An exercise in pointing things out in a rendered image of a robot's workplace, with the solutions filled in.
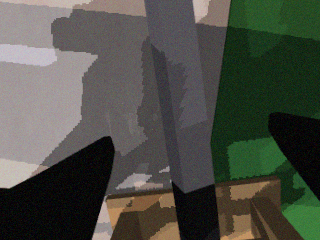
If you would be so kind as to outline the dark grey rod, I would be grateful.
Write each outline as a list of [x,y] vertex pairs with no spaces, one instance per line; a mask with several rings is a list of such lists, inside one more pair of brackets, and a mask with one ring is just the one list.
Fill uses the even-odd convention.
[[181,240],[220,240],[192,0],[144,0]]

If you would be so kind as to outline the green flat mat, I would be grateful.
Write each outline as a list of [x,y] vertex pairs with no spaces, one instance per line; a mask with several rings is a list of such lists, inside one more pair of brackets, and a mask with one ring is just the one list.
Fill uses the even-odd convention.
[[276,176],[281,213],[320,240],[320,201],[279,149],[269,114],[320,120],[320,0],[231,0],[211,136],[214,183]]

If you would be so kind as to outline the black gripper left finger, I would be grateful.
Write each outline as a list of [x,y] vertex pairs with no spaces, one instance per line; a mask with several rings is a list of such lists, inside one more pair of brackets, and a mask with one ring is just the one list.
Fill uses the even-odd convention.
[[11,188],[0,188],[0,240],[92,240],[110,179],[105,136]]

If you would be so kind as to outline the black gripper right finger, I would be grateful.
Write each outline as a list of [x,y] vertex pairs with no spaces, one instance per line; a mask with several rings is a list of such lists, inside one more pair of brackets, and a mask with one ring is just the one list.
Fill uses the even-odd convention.
[[320,201],[320,120],[274,112],[269,114],[268,130]]

